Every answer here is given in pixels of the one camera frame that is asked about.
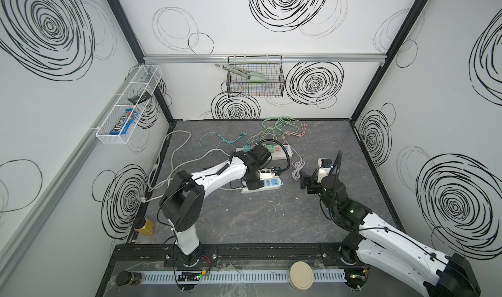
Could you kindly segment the white multicolour power strip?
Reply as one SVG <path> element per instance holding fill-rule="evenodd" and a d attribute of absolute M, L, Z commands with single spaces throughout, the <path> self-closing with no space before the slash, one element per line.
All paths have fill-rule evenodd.
<path fill-rule="evenodd" d="M 274 150 L 272 151 L 271 149 L 269 152 L 271 153 L 271 158 L 272 161 L 281 161 L 281 160 L 286 160 L 285 154 L 287 153 L 290 158 L 293 157 L 293 152 L 290 148 L 289 145 L 284 145 L 285 151 L 281 148 L 279 145 L 274 145 Z M 238 147 L 235 150 L 236 152 L 238 151 L 243 151 L 243 147 Z"/>

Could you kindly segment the white blue power strip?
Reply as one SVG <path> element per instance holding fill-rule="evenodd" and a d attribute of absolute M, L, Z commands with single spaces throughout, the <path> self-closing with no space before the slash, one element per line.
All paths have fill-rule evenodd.
<path fill-rule="evenodd" d="M 270 179 L 265 179 L 262 181 L 261 187 L 257 189 L 249 190 L 248 188 L 242 188 L 241 192 L 243 194 L 253 193 L 253 192 L 261 192 L 261 191 L 273 191 L 281 188 L 283 186 L 283 182 L 281 178 L 274 177 Z"/>

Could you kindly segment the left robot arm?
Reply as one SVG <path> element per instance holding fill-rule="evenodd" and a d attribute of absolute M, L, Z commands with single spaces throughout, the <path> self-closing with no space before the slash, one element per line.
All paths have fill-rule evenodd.
<path fill-rule="evenodd" d="M 269 160 L 271 153 L 259 144 L 249 152 L 233 153 L 227 161 L 206 170 L 191 174 L 181 170 L 175 174 L 159 202 L 159 209 L 174 231 L 176 247 L 173 253 L 180 256 L 184 265 L 197 264 L 201 255 L 196 222 L 205 197 L 241 179 L 251 191 L 264 187 L 260 173 Z"/>

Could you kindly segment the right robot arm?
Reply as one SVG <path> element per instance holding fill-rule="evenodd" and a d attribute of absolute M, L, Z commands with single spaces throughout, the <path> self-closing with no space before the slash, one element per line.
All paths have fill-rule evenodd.
<path fill-rule="evenodd" d="M 394 228 L 367 206 L 349 198 L 339 179 L 339 169 L 330 169 L 323 178 L 318 173 L 300 173 L 300 187 L 317 195 L 327 210 L 327 218 L 349 232 L 339 247 L 341 260 L 378 268 L 413 288 L 422 296 L 480 296 L 470 262 L 455 253 L 420 243 Z"/>

